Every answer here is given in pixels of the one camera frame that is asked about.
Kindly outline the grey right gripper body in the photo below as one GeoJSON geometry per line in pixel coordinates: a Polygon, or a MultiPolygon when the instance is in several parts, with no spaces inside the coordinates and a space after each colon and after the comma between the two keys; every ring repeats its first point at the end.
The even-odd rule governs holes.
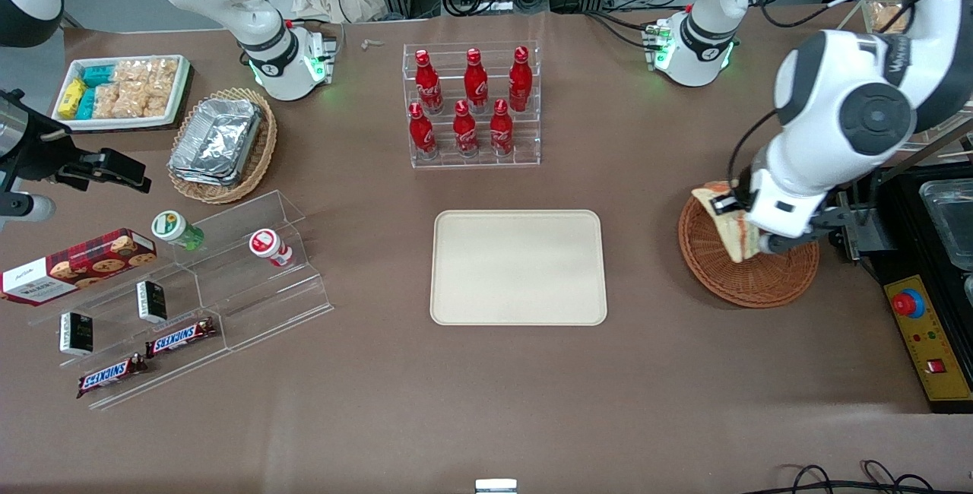
{"type": "Polygon", "coordinates": [[[2,172],[11,178],[51,178],[76,162],[82,151],[68,127],[21,102],[21,90],[1,93],[2,172]]]}

